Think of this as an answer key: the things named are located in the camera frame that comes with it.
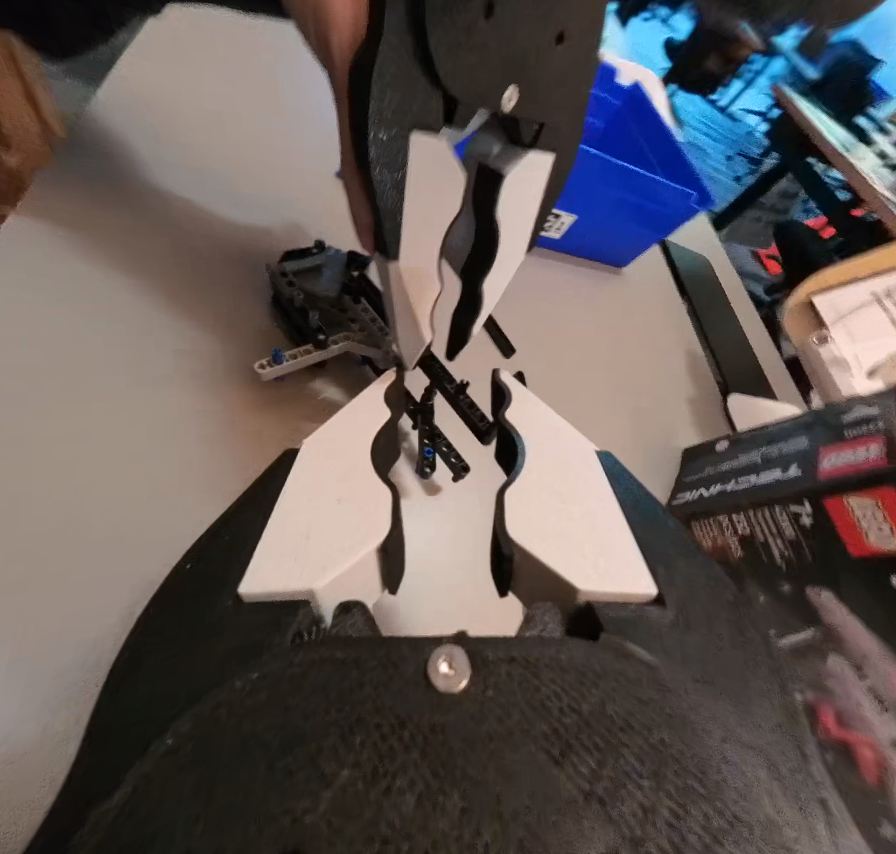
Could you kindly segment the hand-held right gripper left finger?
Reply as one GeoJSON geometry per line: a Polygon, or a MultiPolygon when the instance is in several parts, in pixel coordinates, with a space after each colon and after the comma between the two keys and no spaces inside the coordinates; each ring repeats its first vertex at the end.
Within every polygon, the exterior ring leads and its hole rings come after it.
{"type": "Polygon", "coordinates": [[[330,620],[343,602],[371,608],[405,574],[399,491],[404,373],[390,369],[297,451],[238,586],[244,602],[308,602],[330,620]]]}

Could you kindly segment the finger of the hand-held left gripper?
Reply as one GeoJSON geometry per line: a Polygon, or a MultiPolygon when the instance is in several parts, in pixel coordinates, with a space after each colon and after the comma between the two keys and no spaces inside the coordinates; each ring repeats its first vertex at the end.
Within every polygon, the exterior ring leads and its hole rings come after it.
{"type": "Polygon", "coordinates": [[[412,370],[434,339],[434,310],[442,293],[442,246],[458,216],[467,174],[447,133],[409,137],[399,245],[395,258],[376,259],[393,346],[412,370]]]}
{"type": "Polygon", "coordinates": [[[554,154],[499,151],[482,160],[468,151],[466,165],[467,191],[444,252],[461,286],[444,349],[450,361],[483,327],[530,251],[554,154]]]}

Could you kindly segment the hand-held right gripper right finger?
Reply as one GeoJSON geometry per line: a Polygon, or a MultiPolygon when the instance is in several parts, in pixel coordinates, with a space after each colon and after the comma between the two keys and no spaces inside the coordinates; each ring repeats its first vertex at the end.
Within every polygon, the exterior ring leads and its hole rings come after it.
{"type": "Polygon", "coordinates": [[[492,372],[492,413],[504,475],[492,526],[498,595],[524,606],[655,601],[598,447],[504,369],[492,372]]]}

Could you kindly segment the long black technic beam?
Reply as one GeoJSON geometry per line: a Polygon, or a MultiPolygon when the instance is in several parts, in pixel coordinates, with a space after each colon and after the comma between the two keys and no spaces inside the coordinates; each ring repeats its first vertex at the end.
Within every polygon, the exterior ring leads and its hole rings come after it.
{"type": "Polygon", "coordinates": [[[477,442],[481,445],[492,444],[497,434],[496,425],[469,394],[469,382],[455,378],[431,349],[420,357],[418,368],[477,442]]]}

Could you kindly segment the white desk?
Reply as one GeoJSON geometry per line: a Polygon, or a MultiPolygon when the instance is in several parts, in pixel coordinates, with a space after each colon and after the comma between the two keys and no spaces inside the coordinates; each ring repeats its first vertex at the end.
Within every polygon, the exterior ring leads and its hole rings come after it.
{"type": "MultiPolygon", "coordinates": [[[[357,246],[324,74],[293,27],[167,9],[127,48],[2,226],[2,852],[70,768],[151,595],[218,516],[364,385],[358,366],[264,383],[263,266],[357,246]]],[[[665,500],[688,446],[729,425],[663,255],[614,272],[533,253],[496,309],[529,386],[665,500]]],[[[422,489],[384,631],[516,629],[486,547],[501,473],[453,414],[472,471],[422,489]]]]}

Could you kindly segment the person's left hand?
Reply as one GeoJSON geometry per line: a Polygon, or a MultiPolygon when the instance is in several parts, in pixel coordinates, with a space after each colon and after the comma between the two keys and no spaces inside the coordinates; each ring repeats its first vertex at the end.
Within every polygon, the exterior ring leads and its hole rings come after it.
{"type": "Polygon", "coordinates": [[[351,142],[349,78],[364,41],[369,0],[281,0],[329,78],[341,148],[342,181],[361,248],[375,250],[373,212],[365,193],[351,142]]]}

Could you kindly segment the short black technic beam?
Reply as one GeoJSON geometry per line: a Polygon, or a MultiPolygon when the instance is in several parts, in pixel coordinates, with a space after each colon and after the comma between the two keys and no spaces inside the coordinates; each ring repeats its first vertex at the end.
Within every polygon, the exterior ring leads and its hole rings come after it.
{"type": "Polygon", "coordinates": [[[493,315],[486,317],[482,330],[504,360],[513,359],[517,350],[493,315]]]}

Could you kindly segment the grey black technic assembly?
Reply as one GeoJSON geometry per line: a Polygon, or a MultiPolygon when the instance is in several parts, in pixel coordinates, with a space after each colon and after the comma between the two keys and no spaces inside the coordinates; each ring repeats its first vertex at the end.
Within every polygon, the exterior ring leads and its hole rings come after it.
{"type": "Polygon", "coordinates": [[[254,363],[270,382],[355,357],[375,376],[395,363],[380,288],[370,277],[372,259],[322,240],[288,250],[265,267],[273,317],[287,343],[254,363]]]}

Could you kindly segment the grey beam with blue pin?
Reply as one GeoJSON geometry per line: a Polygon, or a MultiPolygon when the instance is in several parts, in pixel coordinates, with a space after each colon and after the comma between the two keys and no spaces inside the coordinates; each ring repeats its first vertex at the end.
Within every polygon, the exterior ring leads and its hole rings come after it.
{"type": "Polygon", "coordinates": [[[421,393],[416,418],[412,426],[417,431],[418,455],[415,471],[420,479],[429,480],[437,467],[437,441],[439,429],[434,422],[434,400],[437,389],[429,382],[421,393]]]}

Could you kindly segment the black toy set box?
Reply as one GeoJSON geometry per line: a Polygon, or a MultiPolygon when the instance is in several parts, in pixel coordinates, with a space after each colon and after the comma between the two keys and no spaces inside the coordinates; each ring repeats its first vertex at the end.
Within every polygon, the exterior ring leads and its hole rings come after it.
{"type": "Polygon", "coordinates": [[[718,561],[765,579],[894,592],[894,389],[684,451],[667,502],[718,561]]]}

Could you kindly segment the black flat panel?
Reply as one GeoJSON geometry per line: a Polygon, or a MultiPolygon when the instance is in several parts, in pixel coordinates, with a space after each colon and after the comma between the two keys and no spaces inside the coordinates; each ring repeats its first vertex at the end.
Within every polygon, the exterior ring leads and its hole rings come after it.
{"type": "Polygon", "coordinates": [[[738,393],[776,399],[711,262],[704,255],[667,239],[659,243],[659,249],[685,303],[722,398],[738,393]]]}

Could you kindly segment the black office chair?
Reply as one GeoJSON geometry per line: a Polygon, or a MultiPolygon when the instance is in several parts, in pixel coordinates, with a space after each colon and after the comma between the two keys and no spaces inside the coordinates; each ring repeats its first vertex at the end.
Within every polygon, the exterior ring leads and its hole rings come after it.
{"type": "Polygon", "coordinates": [[[671,64],[664,85],[708,98],[729,84],[768,43],[755,26],[724,0],[690,0],[696,23],[681,41],[666,39],[671,64]]]}

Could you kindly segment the round wooden table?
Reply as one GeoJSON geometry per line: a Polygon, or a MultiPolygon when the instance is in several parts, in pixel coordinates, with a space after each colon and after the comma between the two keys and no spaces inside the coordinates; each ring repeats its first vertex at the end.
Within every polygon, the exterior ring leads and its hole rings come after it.
{"type": "Polygon", "coordinates": [[[814,273],[795,288],[785,301],[780,315],[783,331],[790,340],[810,387],[819,401],[831,403],[894,388],[889,386],[877,392],[853,396],[846,396],[837,388],[829,368],[823,361],[822,347],[827,343],[827,333],[823,331],[822,320],[811,303],[814,294],[827,288],[890,270],[895,272],[894,242],[814,273]]]}

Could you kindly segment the long wooden table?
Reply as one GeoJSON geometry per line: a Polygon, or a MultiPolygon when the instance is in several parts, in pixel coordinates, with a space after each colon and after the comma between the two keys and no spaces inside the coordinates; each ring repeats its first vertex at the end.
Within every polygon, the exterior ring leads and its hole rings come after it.
{"type": "Polygon", "coordinates": [[[865,144],[814,99],[784,84],[771,89],[784,114],[844,177],[859,202],[894,235],[894,145],[882,133],[869,133],[872,143],[865,144]]]}

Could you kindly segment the white instruction sheet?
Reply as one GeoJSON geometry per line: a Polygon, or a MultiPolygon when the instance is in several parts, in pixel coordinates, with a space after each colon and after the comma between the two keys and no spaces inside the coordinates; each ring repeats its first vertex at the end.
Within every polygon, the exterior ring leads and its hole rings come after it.
{"type": "Polygon", "coordinates": [[[837,388],[853,396],[894,386],[895,272],[827,288],[811,303],[827,333],[823,361],[837,388]]]}

